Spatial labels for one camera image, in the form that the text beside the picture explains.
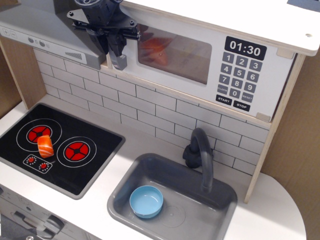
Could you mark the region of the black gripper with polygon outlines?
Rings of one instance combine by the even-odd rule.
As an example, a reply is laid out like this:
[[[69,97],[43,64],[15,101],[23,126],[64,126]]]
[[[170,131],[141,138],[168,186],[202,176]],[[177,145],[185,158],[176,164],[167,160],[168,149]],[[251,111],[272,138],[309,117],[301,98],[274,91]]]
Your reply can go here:
[[[79,9],[69,11],[67,17],[76,29],[86,30],[102,53],[107,55],[110,46],[115,56],[120,57],[126,39],[139,40],[141,36],[138,23],[122,12],[121,3],[121,0],[76,0]]]

